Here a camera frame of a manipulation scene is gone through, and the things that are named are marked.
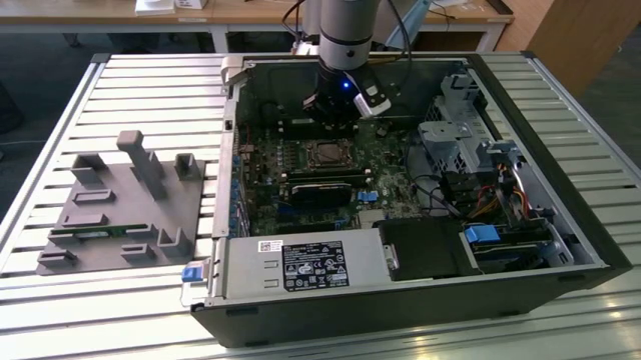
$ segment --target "power supply label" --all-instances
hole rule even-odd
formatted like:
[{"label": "power supply label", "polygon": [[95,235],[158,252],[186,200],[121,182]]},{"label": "power supply label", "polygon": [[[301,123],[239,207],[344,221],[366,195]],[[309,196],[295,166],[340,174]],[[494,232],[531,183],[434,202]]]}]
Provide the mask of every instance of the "power supply label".
[{"label": "power supply label", "polygon": [[289,292],[350,286],[344,242],[283,245],[282,272]]}]

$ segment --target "floor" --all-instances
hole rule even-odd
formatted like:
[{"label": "floor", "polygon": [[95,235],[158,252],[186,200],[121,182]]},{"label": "floor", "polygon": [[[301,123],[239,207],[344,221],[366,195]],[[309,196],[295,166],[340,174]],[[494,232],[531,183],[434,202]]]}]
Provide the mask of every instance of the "floor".
[{"label": "floor", "polygon": [[[0,82],[26,121],[0,134],[0,219],[23,185],[44,142],[83,77],[95,53],[118,53],[105,34],[82,34],[70,48],[60,34],[0,34]],[[235,34],[230,48],[239,52],[287,51],[291,39],[281,34]],[[194,34],[162,35],[157,53],[198,53],[203,39]],[[595,80],[581,104],[641,166],[641,27]]]}]

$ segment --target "blue tab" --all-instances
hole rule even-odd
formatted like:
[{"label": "blue tab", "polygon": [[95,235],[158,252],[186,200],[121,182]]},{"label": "blue tab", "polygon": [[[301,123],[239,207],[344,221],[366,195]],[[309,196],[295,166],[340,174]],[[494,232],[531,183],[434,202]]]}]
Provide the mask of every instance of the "blue tab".
[{"label": "blue tab", "polygon": [[368,194],[368,201],[377,201],[380,199],[380,192],[378,191],[372,191]]},{"label": "blue tab", "polygon": [[194,283],[195,281],[203,281],[203,267],[190,267],[182,270],[182,282]]},{"label": "blue tab", "polygon": [[500,233],[493,225],[474,225],[465,230],[468,242],[497,242]]}]

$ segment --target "green circuit board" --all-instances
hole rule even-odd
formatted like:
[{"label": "green circuit board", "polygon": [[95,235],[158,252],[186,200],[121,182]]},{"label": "green circuit board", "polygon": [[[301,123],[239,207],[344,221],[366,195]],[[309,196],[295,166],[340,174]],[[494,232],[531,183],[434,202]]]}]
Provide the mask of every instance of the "green circuit board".
[{"label": "green circuit board", "polygon": [[[421,215],[421,205],[408,179],[404,151],[408,132],[377,133],[376,121],[361,121],[353,139],[286,141],[266,132],[242,148],[246,179],[246,201],[253,236],[279,233],[361,229],[360,212],[381,209],[386,218]],[[334,153],[321,155],[341,163],[342,169],[369,169],[366,187],[352,189],[348,205],[332,209],[305,210],[287,202],[287,190],[279,184],[283,173],[314,173],[324,165],[316,151],[330,144]],[[377,194],[376,201],[362,201],[360,193]]]}]

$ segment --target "aluminum table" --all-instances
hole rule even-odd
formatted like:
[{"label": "aluminum table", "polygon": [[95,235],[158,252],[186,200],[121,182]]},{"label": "aluminum table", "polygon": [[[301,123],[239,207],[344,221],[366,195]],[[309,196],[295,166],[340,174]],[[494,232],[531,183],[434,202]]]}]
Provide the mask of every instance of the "aluminum table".
[{"label": "aluminum table", "polygon": [[[641,174],[536,58],[482,54],[561,167],[641,264]],[[641,355],[641,268],[523,316],[250,349],[226,349],[182,298],[182,266],[40,277],[38,256],[75,177],[75,154],[117,151],[141,130],[161,161],[207,162],[197,257],[211,254],[225,96],[223,55],[97,56],[0,225],[0,357],[43,359],[601,359]],[[498,113],[490,117],[509,138]],[[195,288],[195,294],[203,288]]]}]

